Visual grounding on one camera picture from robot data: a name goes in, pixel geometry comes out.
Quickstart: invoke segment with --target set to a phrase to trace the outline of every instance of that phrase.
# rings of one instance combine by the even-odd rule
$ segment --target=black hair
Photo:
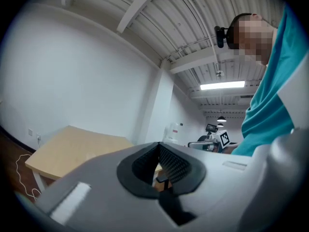
[[[241,17],[247,16],[247,15],[252,15],[252,14],[242,13],[242,14],[237,15],[231,22],[231,25],[228,27],[228,30],[226,32],[226,43],[230,49],[239,49],[239,45],[237,43],[234,43],[234,26]]]

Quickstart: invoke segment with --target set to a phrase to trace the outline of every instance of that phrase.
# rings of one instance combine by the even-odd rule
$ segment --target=wooden table
[[[56,180],[85,161],[132,147],[125,137],[95,133],[67,126],[38,149],[27,161],[41,191],[47,187],[41,176]]]

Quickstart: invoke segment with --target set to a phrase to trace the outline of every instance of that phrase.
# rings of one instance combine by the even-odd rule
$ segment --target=black mesh
[[[152,185],[158,162],[159,149],[156,146],[133,162],[132,171],[138,179]]]
[[[159,162],[171,183],[180,181],[191,172],[191,165],[185,159],[177,156],[170,150],[160,147]]]

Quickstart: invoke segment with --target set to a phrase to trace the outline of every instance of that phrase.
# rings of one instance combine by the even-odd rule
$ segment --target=white wall
[[[45,143],[67,125],[136,143],[156,72],[99,27],[32,7],[2,45],[0,124],[35,149],[36,133]]]
[[[220,122],[217,121],[216,117],[207,117],[206,123],[211,125],[218,125]],[[231,142],[240,143],[243,140],[241,133],[241,125],[243,118],[226,118],[226,122],[222,122],[224,127],[219,127],[218,130],[227,130],[228,137]]]
[[[183,123],[179,126],[178,144],[187,146],[188,142],[195,142],[205,134],[205,120],[198,107],[174,86],[165,135],[171,123]]]

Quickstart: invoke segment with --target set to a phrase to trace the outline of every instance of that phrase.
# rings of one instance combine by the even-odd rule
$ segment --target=ceiling pipe
[[[197,16],[199,17],[200,21],[202,22],[203,27],[204,27],[204,29],[205,29],[205,31],[206,31],[208,37],[209,37],[209,41],[210,41],[210,43],[211,43],[211,47],[212,47],[212,50],[213,50],[213,54],[214,54],[214,57],[215,57],[215,60],[216,60],[216,63],[215,63],[215,64],[216,64],[216,67],[217,67],[217,68],[216,68],[216,74],[217,74],[217,76],[221,76],[221,71],[219,70],[219,61],[218,61],[218,58],[217,58],[216,50],[215,50],[215,48],[214,48],[214,44],[213,44],[212,37],[211,37],[211,34],[210,34],[210,32],[209,32],[209,29],[208,29],[208,27],[207,27],[205,21],[203,20],[202,15],[200,14],[200,12],[198,11],[197,7],[196,7],[195,4],[193,3],[193,1],[192,1],[192,0],[188,0],[188,1],[189,1],[189,3],[191,4],[191,6],[193,7],[193,9],[195,10]]]

